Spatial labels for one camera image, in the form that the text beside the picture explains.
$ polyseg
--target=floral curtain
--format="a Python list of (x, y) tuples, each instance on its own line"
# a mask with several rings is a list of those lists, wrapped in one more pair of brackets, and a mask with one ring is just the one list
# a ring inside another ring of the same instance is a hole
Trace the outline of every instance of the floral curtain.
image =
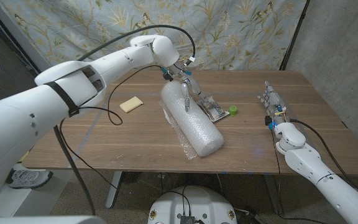
[[(190, 33), (196, 44), (194, 69), (278, 70), (306, 0), (0, 0), (29, 42), (50, 65), (141, 27), (168, 24)], [(192, 53), (187, 36), (163, 34), (181, 58)], [(93, 55), (99, 58), (129, 46), (122, 39)]]

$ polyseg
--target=green bottle cap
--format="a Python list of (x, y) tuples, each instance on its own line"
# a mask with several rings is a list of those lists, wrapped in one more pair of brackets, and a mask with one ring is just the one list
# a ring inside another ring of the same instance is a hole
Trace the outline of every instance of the green bottle cap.
[(229, 107), (229, 114), (230, 114), (230, 116), (237, 115), (237, 107), (236, 106), (230, 106)]

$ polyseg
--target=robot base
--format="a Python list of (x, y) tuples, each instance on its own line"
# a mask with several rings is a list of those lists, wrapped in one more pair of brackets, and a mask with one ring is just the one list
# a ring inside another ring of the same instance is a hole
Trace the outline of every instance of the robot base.
[[(181, 194), (183, 187), (172, 191)], [(190, 220), (195, 220), (196, 223), (237, 223), (232, 205), (215, 191), (200, 186), (186, 187), (184, 195), (189, 200), (192, 217), (189, 217), (186, 199), (184, 199), (186, 217), (183, 217), (183, 199), (180, 194), (167, 192), (155, 201), (150, 209), (148, 224), (182, 224), (189, 223)]]

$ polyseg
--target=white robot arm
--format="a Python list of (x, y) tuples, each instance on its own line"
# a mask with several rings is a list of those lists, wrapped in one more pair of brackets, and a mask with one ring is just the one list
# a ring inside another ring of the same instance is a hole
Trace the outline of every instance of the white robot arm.
[(267, 109), (273, 129), (279, 142), (276, 149), (285, 155), (285, 162), (291, 169), (312, 182), (328, 202), (348, 223), (358, 223), (358, 191), (336, 175), (325, 163), (316, 149), (306, 143), (305, 136), (285, 117), (282, 100), (269, 82), (266, 91), (258, 99)]
[(133, 38), (130, 47), (95, 61), (51, 67), (37, 76), (37, 87), (0, 100), (0, 189), (12, 166), (42, 136), (67, 115), (87, 113), (89, 109), (78, 107), (98, 105), (112, 82), (130, 69), (152, 63), (154, 55), (168, 67), (168, 78), (188, 76), (185, 69), (177, 69), (186, 65), (177, 63), (179, 53), (168, 37), (142, 35)]

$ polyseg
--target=yellow sponge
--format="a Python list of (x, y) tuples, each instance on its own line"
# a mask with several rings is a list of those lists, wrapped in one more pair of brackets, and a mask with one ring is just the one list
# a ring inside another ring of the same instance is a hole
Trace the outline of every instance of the yellow sponge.
[(121, 107), (122, 110), (128, 113), (142, 104), (143, 102), (138, 97), (134, 96), (132, 99), (121, 103), (121, 105), (119, 106)]

